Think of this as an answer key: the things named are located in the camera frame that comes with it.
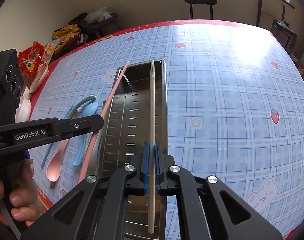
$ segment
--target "black gripper frame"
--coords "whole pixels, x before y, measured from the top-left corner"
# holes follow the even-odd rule
[[[22,160],[30,156],[27,149],[72,138],[102,129],[103,118],[93,115],[77,119],[49,118],[0,126],[0,179],[4,184],[4,204],[11,215],[13,205],[9,199],[12,191],[13,170],[20,170]],[[24,221],[13,219],[20,232],[26,230]]]
[[[122,240],[128,195],[144,195],[143,154],[131,157],[132,169],[111,176],[88,176],[33,225],[21,240]],[[175,167],[174,158],[156,143],[157,191],[177,198],[182,240],[282,240],[275,227],[217,177],[193,176]]]

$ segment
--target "pink spoon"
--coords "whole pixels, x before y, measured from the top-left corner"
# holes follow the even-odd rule
[[[77,113],[78,113],[78,110],[76,109],[71,119],[74,119],[76,117]],[[61,141],[57,152],[53,155],[53,157],[51,158],[50,162],[47,165],[46,177],[52,182],[57,181],[60,177],[62,157],[63,157],[63,153],[64,153],[65,147],[67,146],[68,142],[69,142],[69,139]]]
[[[103,109],[102,109],[102,112],[100,114],[100,116],[102,118],[104,118],[106,112],[108,111],[108,107],[110,106],[110,103],[112,101],[112,98],[116,92],[116,89],[123,77],[123,74],[126,70],[126,68],[128,67],[129,65],[129,62],[127,61],[122,69],[122,72],[120,73],[119,75],[119,78],[116,80],[115,84],[113,85],[112,87],[112,90],[108,96],[108,99],[105,103],[105,105],[103,106]],[[81,170],[80,170],[80,175],[79,175],[79,179],[77,181],[77,184],[79,184],[82,180],[84,180],[85,176],[86,176],[86,171],[88,169],[88,166],[89,166],[89,162],[90,162],[90,158],[91,158],[91,154],[92,154],[92,151],[93,151],[93,148],[94,148],[94,145],[95,145],[95,141],[98,137],[98,133],[99,131],[94,131],[92,136],[91,136],[91,139],[90,139],[90,142],[89,142],[89,145],[86,149],[86,152],[85,152],[85,156],[84,156],[84,159],[83,159],[83,162],[82,162],[82,166],[81,166]]]

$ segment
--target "fingernail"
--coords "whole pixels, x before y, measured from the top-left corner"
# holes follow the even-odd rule
[[[12,200],[11,202],[12,202],[13,206],[15,206],[15,207],[22,204],[22,199],[21,199],[20,195],[13,195],[11,197],[11,200]]]
[[[24,215],[22,212],[20,211],[16,211],[14,214],[13,214],[14,218],[17,220],[17,221],[20,221],[23,219]]]

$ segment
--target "light blue spoon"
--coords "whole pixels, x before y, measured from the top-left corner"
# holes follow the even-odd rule
[[[75,112],[75,110],[76,109],[78,109],[81,105],[83,105],[83,104],[85,104],[86,102],[88,102],[88,101],[90,101],[90,100],[95,100],[96,99],[96,96],[88,96],[88,97],[86,97],[86,98],[84,98],[84,99],[82,99],[80,102],[78,102],[75,106],[71,106],[70,107],[70,109],[69,109],[69,111],[66,113],[66,115],[64,116],[64,119],[71,119],[71,117],[73,116],[73,114],[74,114],[74,112]],[[44,155],[44,157],[43,157],[43,161],[42,161],[42,163],[41,163],[41,169],[44,167],[44,164],[45,164],[45,162],[46,162],[46,160],[47,160],[47,157],[48,157],[48,155],[49,155],[49,153],[50,153],[50,150],[51,150],[51,148],[52,148],[52,146],[53,146],[53,143],[50,143],[50,145],[48,146],[48,148],[47,148],[47,151],[46,151],[46,153],[45,153],[45,155]]]
[[[81,114],[81,117],[94,115],[95,112],[96,112],[96,109],[98,108],[98,105],[99,105],[98,102],[88,104],[84,108],[84,110]],[[84,146],[85,146],[85,141],[86,141],[87,134],[83,134],[83,135],[80,135],[80,136],[81,136],[81,142],[80,142],[79,151],[77,152],[74,163],[73,163],[74,167],[79,167],[82,163],[82,160],[83,160]]]

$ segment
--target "table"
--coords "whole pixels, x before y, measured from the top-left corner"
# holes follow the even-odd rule
[[[46,84],[31,100],[31,120],[63,118],[72,104],[92,94],[99,114],[118,67],[158,58],[166,60],[168,150],[176,164],[195,176],[216,175],[288,234],[304,218],[304,82],[267,30],[186,20],[93,41],[50,65]],[[53,190],[39,168],[47,146],[30,150],[45,205],[76,185],[79,169],[72,163],[78,145],[79,138],[70,140]],[[180,239],[175,202],[168,197],[167,239]]]

